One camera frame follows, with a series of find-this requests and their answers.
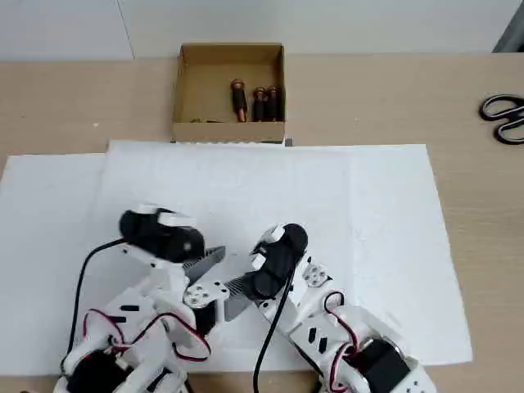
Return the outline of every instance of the open cardboard box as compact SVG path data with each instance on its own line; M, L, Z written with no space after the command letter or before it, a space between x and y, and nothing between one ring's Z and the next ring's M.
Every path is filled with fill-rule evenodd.
M284 122L238 123L231 81L245 84L251 120L253 90L279 86L285 119L284 48L280 43L189 43L180 48L173 117L177 142L282 142Z

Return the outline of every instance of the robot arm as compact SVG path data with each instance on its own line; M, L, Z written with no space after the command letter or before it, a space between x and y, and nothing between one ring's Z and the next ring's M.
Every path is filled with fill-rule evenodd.
M282 276L289 271L285 266L296 264L277 329L318 372L325 391L436 392L400 335L367 310L345 303L336 280L307 252L307 236L305 232L298 236L300 231L304 230L294 224L277 226L260 239L251 254L255 272L250 275L261 278L243 280L244 296L273 322L282 300Z
M327 392L436 392L398 334L345 303L336 281L307 252L301 226L266 232L251 253L253 270L226 283L199 281L225 249L206 250L183 216L143 206L124 214L120 231L123 251L150 265L151 274L88 311L84 339L63 360L55 393L191 393L184 361L206 360L211 329L253 303L278 322Z

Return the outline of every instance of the scissors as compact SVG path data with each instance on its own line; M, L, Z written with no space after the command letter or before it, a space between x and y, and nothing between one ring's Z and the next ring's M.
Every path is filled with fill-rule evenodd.
M500 112L491 113L488 111L491 104L494 102L509 102L513 104L510 109L505 109ZM494 136L501 143L507 145L522 145L524 144L524 138L509 138L507 137L506 131L509 129L515 129L521 125L524 125L524 98L514 96L512 94L498 94L487 98L478 110L479 115L482 119L487 121L496 121L506 119L507 122L501 124L495 128Z

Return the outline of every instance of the wire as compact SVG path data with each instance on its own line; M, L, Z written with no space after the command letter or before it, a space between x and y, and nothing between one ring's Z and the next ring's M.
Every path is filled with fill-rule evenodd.
M82 269L80 270L79 281L76 284L75 307L73 308L73 322L71 323L71 333L69 335L69 344L67 346L67 354L71 352L71 350L73 349L73 343L75 342L76 321L79 316L80 291L82 289L82 281L84 280L85 269L88 267L88 263L91 260L91 258L93 258L98 252L104 251L114 246L118 246L119 244L122 244L122 243L125 243L124 239L118 239L118 240L114 240L113 242L102 244L101 246L92 250L88 254L88 256L86 256L84 260L84 264L82 265Z
M120 336L120 342L122 344L125 343L124 332L122 332L122 329L120 329L120 327L111 319L109 315L103 311L100 311L99 309L88 309L88 312L85 313L84 321L82 323L82 334L84 337L88 335L88 316L90 313L95 313L102 316L118 332L118 335Z
M344 344L342 344L339 349L337 350L337 353L335 354L335 357L333 358L331 369L329 373L329 390L333 393L344 393L347 391L347 387L341 386L341 387L334 387L333 384L337 381L337 372L338 367L340 366L340 362L343 358L349 357L352 358L355 356L359 351L359 338L355 334L355 331L344 321L337 313L335 313L333 310L328 308L328 300L333 296L338 295L341 300L339 305L344 305L345 297L344 294L340 291L333 291L330 292L326 298L324 299L324 309L326 312L330 315L333 315L338 323L347 331L347 333L350 335L351 341L347 341ZM353 348L351 353L347 354L346 351L349 348Z
M293 283L293 278L295 277L295 269L296 269L296 265L293 266L293 270L291 271L291 276L288 278L286 286L284 287L284 292L282 293L282 299L280 300L280 303L278 304L277 312L275 313L273 317L273 321L271 322L271 326L269 327L268 335L265 337L264 344L262 344L262 348L260 349L259 358L256 360L255 371L253 372L253 392L254 393L259 393L260 366L262 365L262 362L264 361L265 352L268 349L269 343L271 342L271 337L273 336L275 328L277 327L277 324L278 324L278 320L280 319L282 311L284 310L284 305L286 304L287 296L289 295L289 291L291 290L291 285Z
M140 333L131 342L122 341L123 345L122 346L115 346L115 348L117 350L121 351L121 352L128 350L130 346L133 346L134 344L136 344L137 342L142 340L143 337L146 335L146 333L149 331L149 329L151 329L159 320L161 320L164 317L174 318L188 332L190 332L198 341L200 341L204 345L204 347L207 349L207 352L208 352L208 355L206 357L196 357L196 356L185 355L185 354L180 353L178 351L178 349L177 349L176 344L173 343L172 344L173 351L177 355L177 357L179 357L182 360L187 360L189 362L201 363L201 362L205 362L211 356L212 352L211 352L211 346L210 346L209 342L207 342L207 340L204 337L202 337L195 328L193 328L191 325L189 325L181 317L179 317L177 314L169 313L169 312L168 313L158 314L157 316L155 316L155 318L153 318L146 325L146 327L143 330L140 331Z
M333 387L333 383L337 381L337 372L338 372L338 366L340 365L340 362L342 358L344 358L345 352L353 345L353 342L348 341L345 342L340 346L340 348L337 350L337 353L335 354L335 357L333 358L333 361L331 363L331 369L329 371L329 390L333 393L343 393L347 391L347 387L341 386L341 387Z
M193 390L193 386L191 386L191 383L189 382L188 378L186 378L186 381L183 384L186 387L187 393L195 393L195 391Z
M337 319L338 323L350 335L351 341L353 343L353 353L351 355L354 355L359 351L359 338L357 337L355 331L350 327L350 325L348 325L346 321L344 321L344 319L342 319L337 313L335 313L334 311L328 308L328 300L333 295L339 295L341 297L341 301L339 305L344 305L344 301L345 301L344 294L340 291L333 291L333 292L330 292L324 299L324 309L326 310L328 314L333 315Z

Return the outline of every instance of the beige table surface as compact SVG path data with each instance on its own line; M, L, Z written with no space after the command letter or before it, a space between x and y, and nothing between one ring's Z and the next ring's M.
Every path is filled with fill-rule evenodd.
M9 154L169 140L174 67L0 64L0 168ZM427 144L475 354L430 374L440 391L522 392L524 147L495 142L477 106L488 94L524 94L524 56L288 56L286 68L287 133L297 145ZM309 392L314 381L312 373L263 375L263 392ZM191 379L197 393L251 391L250 374ZM2 377L0 393L50 392L53 382Z

